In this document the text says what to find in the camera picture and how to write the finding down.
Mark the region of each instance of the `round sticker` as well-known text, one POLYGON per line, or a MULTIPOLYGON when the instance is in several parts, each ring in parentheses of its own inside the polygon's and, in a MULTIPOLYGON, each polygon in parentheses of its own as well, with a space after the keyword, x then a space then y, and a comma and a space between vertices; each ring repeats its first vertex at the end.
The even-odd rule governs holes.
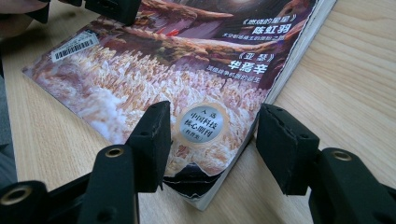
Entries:
POLYGON ((221 132, 224 118, 214 107, 197 106, 187 112, 180 121, 180 132, 193 143, 206 143, 221 132))

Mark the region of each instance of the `wooden table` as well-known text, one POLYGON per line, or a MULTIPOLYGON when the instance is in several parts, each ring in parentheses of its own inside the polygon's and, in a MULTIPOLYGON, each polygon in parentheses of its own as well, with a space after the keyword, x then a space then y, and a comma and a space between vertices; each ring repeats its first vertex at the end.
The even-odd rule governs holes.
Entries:
MULTIPOLYGON (((357 154, 396 187, 396 1, 339 0, 276 105, 321 139, 357 154)), ((19 180, 57 188, 92 169, 108 142, 21 69, 97 15, 51 4, 49 24, 1 42, 19 180)), ((142 223, 309 223, 308 197, 282 195, 254 143, 200 212, 165 187, 140 194, 142 223)))

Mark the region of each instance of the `white label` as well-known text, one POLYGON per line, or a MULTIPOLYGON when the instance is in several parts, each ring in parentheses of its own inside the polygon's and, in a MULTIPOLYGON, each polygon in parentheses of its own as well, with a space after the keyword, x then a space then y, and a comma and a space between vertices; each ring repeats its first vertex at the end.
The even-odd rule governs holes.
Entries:
POLYGON ((180 122, 180 132, 193 143, 206 143, 219 135, 224 119, 214 107, 203 105, 191 109, 180 122))
POLYGON ((66 42, 60 48, 54 50, 50 54, 50 57, 52 62, 56 63, 67 56, 80 52, 84 49, 88 49, 97 44, 99 44, 99 40, 96 37, 96 34, 91 31, 84 31, 66 42))

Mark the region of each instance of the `barcode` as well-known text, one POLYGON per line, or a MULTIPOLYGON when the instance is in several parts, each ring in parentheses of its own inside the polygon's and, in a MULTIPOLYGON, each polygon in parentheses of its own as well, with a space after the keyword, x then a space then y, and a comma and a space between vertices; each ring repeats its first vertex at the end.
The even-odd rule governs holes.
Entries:
POLYGON ((56 60, 58 60, 60 58, 64 58, 64 57, 66 57, 69 54, 72 54, 72 53, 74 53, 76 51, 85 49, 85 48, 87 48, 89 46, 92 46, 92 45, 93 45, 93 41, 90 39, 88 41, 85 41, 85 42, 80 43, 78 45, 75 45, 75 46, 73 46, 71 48, 67 48, 67 49, 64 49, 64 50, 56 53, 55 54, 55 58, 56 58, 56 60))

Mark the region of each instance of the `cover illustration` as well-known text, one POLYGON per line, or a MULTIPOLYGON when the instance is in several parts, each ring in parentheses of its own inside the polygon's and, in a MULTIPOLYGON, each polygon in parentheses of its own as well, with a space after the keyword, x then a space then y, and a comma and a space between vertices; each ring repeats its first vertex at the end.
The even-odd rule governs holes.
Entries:
POLYGON ((171 102, 164 182, 199 201, 242 150, 316 2, 143 0, 134 25, 99 17, 23 72, 112 144, 171 102))

